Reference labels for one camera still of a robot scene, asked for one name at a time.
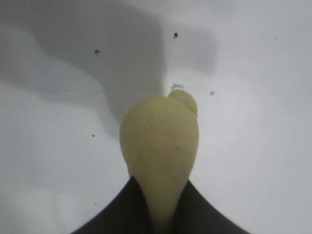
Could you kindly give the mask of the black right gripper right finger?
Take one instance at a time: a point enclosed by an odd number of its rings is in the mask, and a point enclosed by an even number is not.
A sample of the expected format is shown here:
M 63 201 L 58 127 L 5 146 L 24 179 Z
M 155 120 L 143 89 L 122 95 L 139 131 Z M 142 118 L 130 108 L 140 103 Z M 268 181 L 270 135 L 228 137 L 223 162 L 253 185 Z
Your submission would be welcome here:
M 175 210 L 173 234 L 247 234 L 213 207 L 188 181 Z

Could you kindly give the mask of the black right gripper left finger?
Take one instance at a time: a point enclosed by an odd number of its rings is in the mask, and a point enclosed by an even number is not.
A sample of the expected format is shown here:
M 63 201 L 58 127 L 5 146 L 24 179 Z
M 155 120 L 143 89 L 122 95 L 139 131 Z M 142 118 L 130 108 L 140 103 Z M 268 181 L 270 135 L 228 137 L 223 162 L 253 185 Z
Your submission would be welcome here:
M 143 193 L 132 177 L 112 202 L 74 234 L 151 234 Z

